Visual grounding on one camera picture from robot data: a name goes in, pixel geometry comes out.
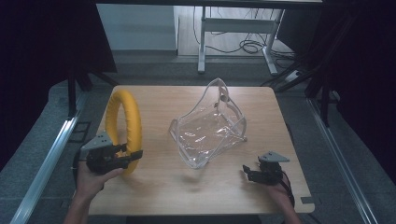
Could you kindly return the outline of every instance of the wooden table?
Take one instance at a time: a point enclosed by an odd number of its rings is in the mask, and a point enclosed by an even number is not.
[[[313,203],[274,92],[265,87],[229,87],[230,97],[247,118],[247,142],[193,170],[180,158],[168,132],[172,119],[189,112],[205,87],[117,86],[136,99],[142,120],[143,158],[126,177],[109,180],[92,201],[90,215],[242,215],[278,212],[262,186],[249,182],[245,164],[258,170],[257,157],[270,150],[290,159],[280,163],[288,173],[298,213],[310,213]],[[104,119],[98,132],[105,128]],[[126,139],[119,111],[120,139]]]

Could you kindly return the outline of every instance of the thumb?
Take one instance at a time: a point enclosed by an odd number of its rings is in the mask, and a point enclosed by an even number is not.
[[[118,168],[118,169],[114,169],[112,171],[109,171],[108,173],[106,173],[105,175],[102,176],[103,181],[107,182],[107,180],[112,179],[120,174],[122,174],[123,169],[122,168]]]

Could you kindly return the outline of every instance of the yellow steering wheel cover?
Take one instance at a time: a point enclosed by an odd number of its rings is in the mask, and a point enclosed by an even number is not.
[[[105,129],[111,141],[113,141],[113,145],[118,145],[119,136],[117,130],[117,118],[121,104],[124,108],[126,119],[126,155],[130,155],[142,148],[142,125],[136,100],[127,90],[118,90],[111,95],[106,109]],[[139,160],[132,161],[124,173],[128,175],[133,172],[138,161]]]

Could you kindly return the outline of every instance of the gray carpet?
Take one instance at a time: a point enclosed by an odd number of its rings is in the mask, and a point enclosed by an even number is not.
[[[233,60],[206,64],[204,75],[197,75],[197,63],[169,63],[163,59],[137,63],[118,63],[119,72],[111,75],[126,85],[206,85],[216,77],[228,86],[260,86],[269,78],[264,63],[235,63]],[[79,119],[90,123],[86,136],[96,133],[112,87],[91,76],[94,83],[89,99]],[[303,95],[303,83],[276,95],[285,121],[292,132],[296,152],[301,162],[316,210],[301,214],[304,223],[363,223],[359,210],[334,162],[318,125]],[[0,223],[9,223],[26,190],[56,138],[67,116],[66,83],[54,86],[49,103],[35,127],[21,144],[14,157],[0,173]],[[330,108],[330,124],[347,161],[366,194],[378,223],[396,223],[396,188],[385,175],[360,139],[342,120],[334,106]],[[62,223],[74,191],[70,171],[74,153],[86,139],[75,133],[61,156],[30,223]],[[260,216],[262,223],[280,223],[280,215]],[[125,223],[125,217],[90,217],[90,223]]]

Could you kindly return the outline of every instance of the clear plastic bag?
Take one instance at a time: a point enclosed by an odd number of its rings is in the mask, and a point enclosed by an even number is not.
[[[181,159],[199,169],[234,144],[247,141],[247,121],[220,79],[211,81],[188,114],[173,119],[169,132]]]

